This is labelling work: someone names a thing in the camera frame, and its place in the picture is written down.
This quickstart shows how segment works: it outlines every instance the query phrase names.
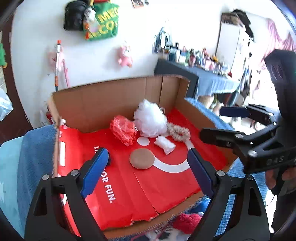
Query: cardboard box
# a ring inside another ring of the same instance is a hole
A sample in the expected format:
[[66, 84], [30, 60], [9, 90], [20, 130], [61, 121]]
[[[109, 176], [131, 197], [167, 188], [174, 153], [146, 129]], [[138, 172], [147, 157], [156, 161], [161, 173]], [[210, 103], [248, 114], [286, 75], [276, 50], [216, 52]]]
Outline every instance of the cardboard box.
[[[189, 81], [179, 76], [111, 80], [55, 92], [48, 105], [56, 123], [65, 119], [68, 127], [76, 128], [83, 133], [108, 128], [110, 121], [116, 115], [133, 120], [133, 113], [143, 99], [165, 108], [166, 113], [176, 108], [198, 129], [215, 127], [207, 117], [184, 99], [188, 86]], [[230, 149], [219, 149], [228, 161], [228, 165], [224, 169], [227, 171], [237, 156]], [[58, 156], [58, 143], [56, 142], [55, 175], [57, 175]], [[170, 211], [160, 214], [149, 222], [140, 221], [126, 228], [110, 229], [104, 233], [107, 238], [115, 238], [149, 230], [194, 205], [202, 196], [201, 192], [194, 194]]]

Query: red mesh bag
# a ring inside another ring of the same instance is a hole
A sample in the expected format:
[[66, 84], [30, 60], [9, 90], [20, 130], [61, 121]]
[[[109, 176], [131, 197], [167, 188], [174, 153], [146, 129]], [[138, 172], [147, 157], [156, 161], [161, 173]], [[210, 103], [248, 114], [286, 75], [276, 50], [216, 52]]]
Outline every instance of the red mesh bag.
[[135, 124], [122, 115], [114, 117], [110, 123], [110, 130], [126, 146], [132, 145], [136, 140]]

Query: cabinet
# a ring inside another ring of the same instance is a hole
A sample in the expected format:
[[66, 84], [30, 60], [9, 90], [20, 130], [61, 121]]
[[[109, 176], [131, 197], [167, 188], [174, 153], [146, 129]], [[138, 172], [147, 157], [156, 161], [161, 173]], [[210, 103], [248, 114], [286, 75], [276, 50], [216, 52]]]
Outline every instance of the cabinet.
[[229, 64], [234, 80], [240, 80], [242, 77], [244, 64], [249, 59], [250, 41], [249, 35], [243, 28], [221, 23], [216, 56]]

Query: white circle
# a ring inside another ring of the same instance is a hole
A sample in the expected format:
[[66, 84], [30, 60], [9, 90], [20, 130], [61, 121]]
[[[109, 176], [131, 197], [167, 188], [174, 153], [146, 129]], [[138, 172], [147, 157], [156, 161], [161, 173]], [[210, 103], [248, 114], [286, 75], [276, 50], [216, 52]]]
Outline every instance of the white circle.
[[139, 137], [137, 142], [140, 146], [148, 146], [150, 143], [150, 141], [147, 137]]

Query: pink stuffed animal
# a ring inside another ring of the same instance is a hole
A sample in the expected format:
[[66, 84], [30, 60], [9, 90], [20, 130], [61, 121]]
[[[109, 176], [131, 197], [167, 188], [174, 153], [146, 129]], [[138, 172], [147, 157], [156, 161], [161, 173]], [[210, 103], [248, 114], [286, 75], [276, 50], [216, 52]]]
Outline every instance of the pink stuffed animal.
[[133, 64], [133, 59], [131, 57], [131, 48], [130, 46], [121, 46], [119, 53], [118, 63], [121, 67], [128, 66], [131, 67]]

